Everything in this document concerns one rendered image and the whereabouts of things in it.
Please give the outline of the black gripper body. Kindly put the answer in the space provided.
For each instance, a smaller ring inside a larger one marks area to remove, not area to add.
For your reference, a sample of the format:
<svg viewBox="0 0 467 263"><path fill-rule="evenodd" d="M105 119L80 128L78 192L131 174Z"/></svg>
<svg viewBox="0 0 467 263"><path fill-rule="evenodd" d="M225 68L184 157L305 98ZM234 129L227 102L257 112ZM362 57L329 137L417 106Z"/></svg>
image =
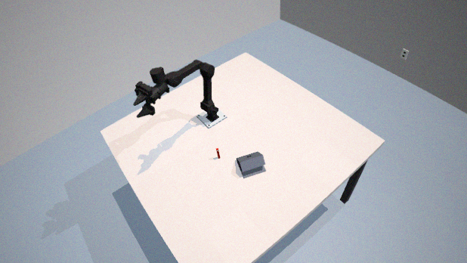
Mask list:
<svg viewBox="0 0 467 263"><path fill-rule="evenodd" d="M161 99L162 92L158 87L156 86L150 87L149 85L146 85L146 84L141 84L139 88L140 90L142 89L149 94L149 98L146 100L144 107L150 112L152 111L152 116L153 116L156 113L156 111L155 111L155 107L151 106L150 104L155 105L156 100Z"/></svg>

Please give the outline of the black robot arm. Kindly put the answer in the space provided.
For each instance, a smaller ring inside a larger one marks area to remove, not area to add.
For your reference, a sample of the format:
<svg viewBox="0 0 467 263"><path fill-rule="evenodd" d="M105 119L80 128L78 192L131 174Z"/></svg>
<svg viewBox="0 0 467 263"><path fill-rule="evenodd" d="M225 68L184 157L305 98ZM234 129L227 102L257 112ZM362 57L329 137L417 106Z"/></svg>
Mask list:
<svg viewBox="0 0 467 263"><path fill-rule="evenodd" d="M153 83L156 83L154 86L158 87L162 94L164 94L165 92L169 93L168 85L173 88L177 87L185 77L198 69L200 69L200 75L203 78L203 100L200 102L200 107L207 112L208 116L206 118L210 122L213 122L219 118L217 115L218 108L215 107L212 100L212 77L215 73L213 65L195 60L193 63L166 75L162 67L156 67L150 70L150 75Z"/></svg>

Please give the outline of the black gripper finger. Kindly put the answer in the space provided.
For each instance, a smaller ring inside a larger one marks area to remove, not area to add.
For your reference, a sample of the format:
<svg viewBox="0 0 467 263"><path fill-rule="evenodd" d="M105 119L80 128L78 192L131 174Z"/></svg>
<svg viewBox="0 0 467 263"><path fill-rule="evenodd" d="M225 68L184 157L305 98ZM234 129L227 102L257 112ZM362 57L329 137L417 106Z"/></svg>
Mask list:
<svg viewBox="0 0 467 263"><path fill-rule="evenodd" d="M136 117L142 117L146 115L152 115L152 111L150 112L145 107L142 106L142 111Z"/></svg>
<svg viewBox="0 0 467 263"><path fill-rule="evenodd" d="M140 90L139 89L139 92L138 92L138 97L136 99L136 101L134 102L134 105L138 105L140 104L141 102L147 100L149 98L149 94L147 92L145 92L144 90Z"/></svg>

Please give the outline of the grey sloped panel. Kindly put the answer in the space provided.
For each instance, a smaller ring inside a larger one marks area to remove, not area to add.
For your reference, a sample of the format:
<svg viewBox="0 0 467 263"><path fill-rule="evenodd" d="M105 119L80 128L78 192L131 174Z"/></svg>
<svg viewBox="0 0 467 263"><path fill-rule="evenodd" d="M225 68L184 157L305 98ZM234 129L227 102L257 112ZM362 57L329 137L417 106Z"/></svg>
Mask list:
<svg viewBox="0 0 467 263"><path fill-rule="evenodd" d="M250 153L236 159L243 178L266 172L264 156L259 152Z"/></svg>

